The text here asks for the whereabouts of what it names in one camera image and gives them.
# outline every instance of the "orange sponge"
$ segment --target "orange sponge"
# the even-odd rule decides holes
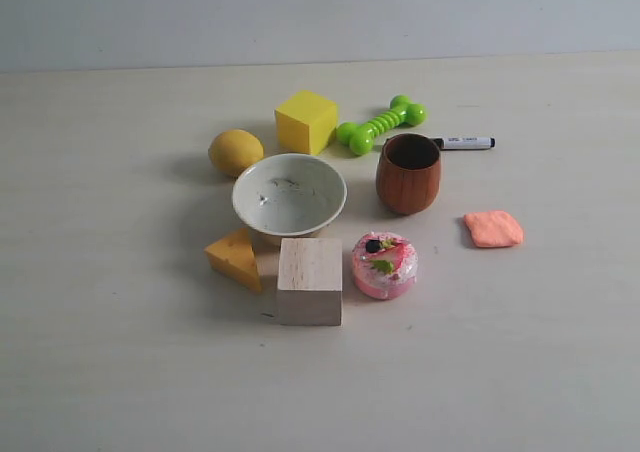
[[[504,210],[466,214],[464,223],[477,247],[511,247],[524,242],[524,230]]]

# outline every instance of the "lemon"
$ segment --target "lemon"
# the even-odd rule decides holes
[[[264,147],[246,130],[231,129],[218,135],[209,147],[209,158],[223,173],[238,177],[264,157]]]

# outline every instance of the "brown wooden cup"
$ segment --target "brown wooden cup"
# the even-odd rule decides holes
[[[378,161],[378,197],[398,214],[420,212],[438,195],[440,169],[440,149],[431,139],[418,134],[391,137]]]

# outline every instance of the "ceramic bowl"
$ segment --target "ceramic bowl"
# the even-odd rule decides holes
[[[347,185],[322,159],[306,154],[268,157],[246,169],[233,186],[238,217],[270,243],[314,237],[342,211]]]

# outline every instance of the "toy cake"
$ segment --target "toy cake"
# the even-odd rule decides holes
[[[358,288],[375,299],[394,299],[416,282],[418,255],[404,237],[369,232],[353,248],[353,276]]]

